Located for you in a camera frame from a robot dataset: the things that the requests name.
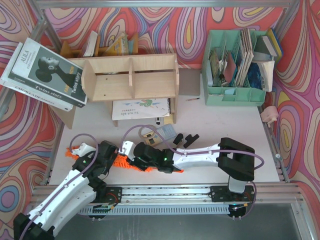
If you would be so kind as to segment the orange microfiber duster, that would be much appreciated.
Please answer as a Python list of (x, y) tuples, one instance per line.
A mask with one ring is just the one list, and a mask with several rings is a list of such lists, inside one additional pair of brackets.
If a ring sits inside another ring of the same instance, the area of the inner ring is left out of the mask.
[[(72, 158), (74, 160), (77, 160), (79, 158), (78, 155), (72, 154), (70, 149), (67, 147), (66, 152), (64, 154), (66, 157)], [(113, 162), (113, 166), (117, 168), (123, 168), (123, 169), (132, 169), (140, 172), (152, 172), (153, 170), (156, 170), (155, 167), (147, 167), (146, 170), (141, 170), (137, 168), (136, 166), (130, 165), (128, 163), (128, 157), (118, 154), (115, 161)]]

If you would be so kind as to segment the small stapler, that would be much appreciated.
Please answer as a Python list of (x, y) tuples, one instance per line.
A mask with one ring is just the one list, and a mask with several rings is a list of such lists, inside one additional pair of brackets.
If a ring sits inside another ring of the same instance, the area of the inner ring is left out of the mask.
[(179, 133), (173, 140), (173, 143), (175, 145), (178, 145), (181, 141), (183, 141), (183, 139), (184, 139), (184, 135), (182, 133)]

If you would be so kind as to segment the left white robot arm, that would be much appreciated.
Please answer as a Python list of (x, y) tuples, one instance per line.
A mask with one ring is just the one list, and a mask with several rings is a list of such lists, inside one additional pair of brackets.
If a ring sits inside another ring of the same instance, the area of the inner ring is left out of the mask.
[(118, 147), (102, 141), (95, 147), (82, 143), (68, 152), (77, 159), (62, 183), (28, 214), (13, 221), (16, 240), (53, 240), (61, 228), (89, 203), (116, 205), (120, 191), (100, 179), (107, 175), (118, 155)]

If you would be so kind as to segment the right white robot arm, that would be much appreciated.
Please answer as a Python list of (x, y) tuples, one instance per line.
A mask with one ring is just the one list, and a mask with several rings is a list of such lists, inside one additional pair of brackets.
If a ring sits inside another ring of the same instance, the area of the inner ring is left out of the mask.
[(220, 143), (195, 149), (156, 149), (143, 142), (132, 144), (128, 162), (141, 171), (155, 168), (171, 174), (195, 167), (217, 167), (228, 175), (228, 190), (243, 194), (247, 182), (254, 180), (255, 150), (229, 137)]

